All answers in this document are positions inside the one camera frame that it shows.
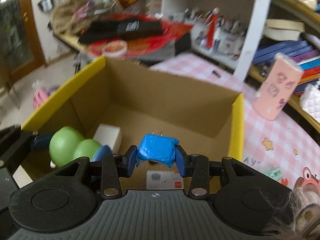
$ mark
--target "round container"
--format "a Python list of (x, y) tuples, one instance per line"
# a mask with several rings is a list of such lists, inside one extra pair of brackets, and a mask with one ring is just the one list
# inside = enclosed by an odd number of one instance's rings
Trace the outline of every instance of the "round container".
[(104, 46), (101, 52), (106, 57), (119, 57), (122, 56), (127, 49), (128, 44), (125, 41), (112, 41)]

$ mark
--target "brown cardboard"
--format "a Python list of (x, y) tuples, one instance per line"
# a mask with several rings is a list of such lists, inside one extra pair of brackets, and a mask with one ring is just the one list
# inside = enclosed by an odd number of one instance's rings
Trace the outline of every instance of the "brown cardboard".
[[(199, 153), (213, 161), (228, 155), (237, 92), (128, 61), (106, 61), (106, 67), (74, 93), (41, 132), (71, 125), (92, 138), (100, 123), (119, 126), (123, 134), (119, 153), (124, 154), (130, 145), (139, 146), (145, 134), (161, 130), (163, 136), (177, 138), (188, 154)], [(32, 179), (38, 179), (51, 171), (50, 157), (30, 154), (23, 166)], [(144, 189), (147, 170), (167, 169), (144, 162), (131, 178), (121, 179), (122, 188)]]

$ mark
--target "crosshair symbol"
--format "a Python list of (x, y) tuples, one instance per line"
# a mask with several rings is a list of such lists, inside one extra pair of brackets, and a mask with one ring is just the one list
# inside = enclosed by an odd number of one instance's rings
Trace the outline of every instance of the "crosshair symbol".
[(153, 197), (160, 197), (160, 194), (159, 194), (159, 193), (153, 193), (151, 196), (153, 196)]

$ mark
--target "brown cloth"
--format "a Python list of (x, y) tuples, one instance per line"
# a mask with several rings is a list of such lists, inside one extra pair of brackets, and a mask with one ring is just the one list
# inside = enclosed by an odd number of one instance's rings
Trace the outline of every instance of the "brown cloth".
[(67, 0), (55, 8), (51, 16), (53, 31), (55, 33), (78, 34), (82, 29), (90, 26), (95, 17), (79, 20), (74, 13), (85, 6), (89, 0)]

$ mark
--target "wooden door frame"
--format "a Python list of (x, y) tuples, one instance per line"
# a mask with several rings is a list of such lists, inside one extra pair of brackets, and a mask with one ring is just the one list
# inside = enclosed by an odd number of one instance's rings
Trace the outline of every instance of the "wooden door frame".
[(28, 75), (30, 72), (42, 65), (46, 66), (46, 60), (44, 58), (42, 47), (40, 45), (39, 36), (33, 16), (31, 0), (19, 0), (19, 3), (21, 9), (21, 17), (24, 19), (25, 13), (28, 17), (28, 21), (24, 23), (24, 27), (34, 60), (13, 70), (10, 74), (12, 82), (16, 82), (17, 80), (21, 79), (25, 75)]

